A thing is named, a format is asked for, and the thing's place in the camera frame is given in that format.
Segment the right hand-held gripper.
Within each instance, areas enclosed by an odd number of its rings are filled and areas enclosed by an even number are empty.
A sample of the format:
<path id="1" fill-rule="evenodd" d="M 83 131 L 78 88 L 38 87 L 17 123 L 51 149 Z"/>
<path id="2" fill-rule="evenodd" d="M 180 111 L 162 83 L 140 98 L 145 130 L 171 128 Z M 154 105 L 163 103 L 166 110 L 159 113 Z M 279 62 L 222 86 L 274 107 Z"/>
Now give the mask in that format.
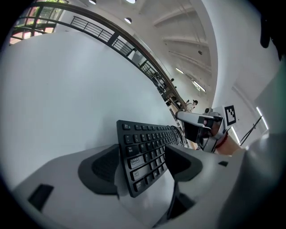
<path id="1" fill-rule="evenodd" d="M 229 136 L 229 129 L 236 123 L 233 105 L 206 108 L 201 114 L 178 111 L 177 120 L 183 124 L 185 138 L 198 143 L 209 153 L 234 153 L 237 143 Z"/>

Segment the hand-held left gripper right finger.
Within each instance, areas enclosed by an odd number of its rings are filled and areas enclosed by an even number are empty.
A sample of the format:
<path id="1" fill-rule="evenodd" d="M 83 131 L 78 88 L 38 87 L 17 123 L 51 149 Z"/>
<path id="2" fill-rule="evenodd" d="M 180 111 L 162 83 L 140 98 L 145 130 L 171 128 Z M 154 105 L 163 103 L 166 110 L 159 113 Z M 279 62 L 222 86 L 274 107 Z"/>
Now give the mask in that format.
<path id="1" fill-rule="evenodd" d="M 168 145 L 165 154 L 165 162 L 186 210 L 161 228 L 237 228 L 240 211 L 232 192 L 241 170 L 243 149 L 226 156 Z"/>

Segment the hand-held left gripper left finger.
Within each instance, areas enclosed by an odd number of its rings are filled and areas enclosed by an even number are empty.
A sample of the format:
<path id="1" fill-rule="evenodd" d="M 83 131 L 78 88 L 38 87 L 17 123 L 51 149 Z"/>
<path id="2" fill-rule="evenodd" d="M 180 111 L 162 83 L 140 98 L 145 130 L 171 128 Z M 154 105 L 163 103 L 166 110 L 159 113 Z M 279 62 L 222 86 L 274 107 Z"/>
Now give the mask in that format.
<path id="1" fill-rule="evenodd" d="M 13 189 L 46 229 L 149 229 L 154 212 L 128 195 L 119 146 L 50 160 Z"/>

